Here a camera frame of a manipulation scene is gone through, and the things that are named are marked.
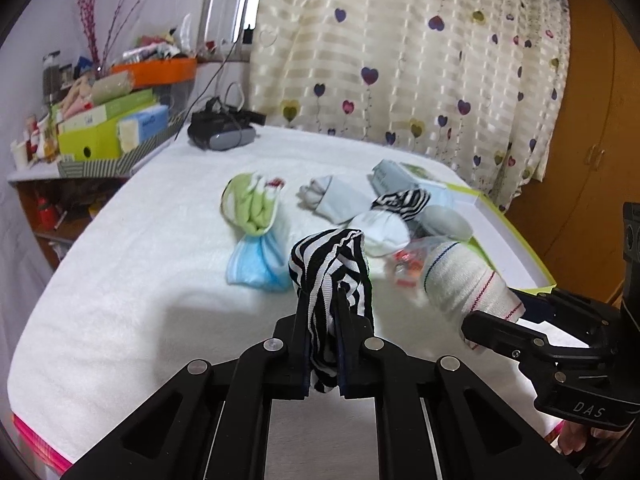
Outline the right hand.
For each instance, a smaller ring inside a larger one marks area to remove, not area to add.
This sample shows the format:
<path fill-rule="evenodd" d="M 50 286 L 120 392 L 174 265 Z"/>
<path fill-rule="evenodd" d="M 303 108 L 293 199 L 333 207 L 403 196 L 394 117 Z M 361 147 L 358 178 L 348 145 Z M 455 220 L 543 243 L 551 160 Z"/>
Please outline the right hand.
<path fill-rule="evenodd" d="M 623 434 L 623 431 L 608 431 L 582 426 L 577 422 L 563 422 L 558 437 L 558 448 L 563 455 L 570 455 L 581 451 L 589 438 L 617 440 Z"/>

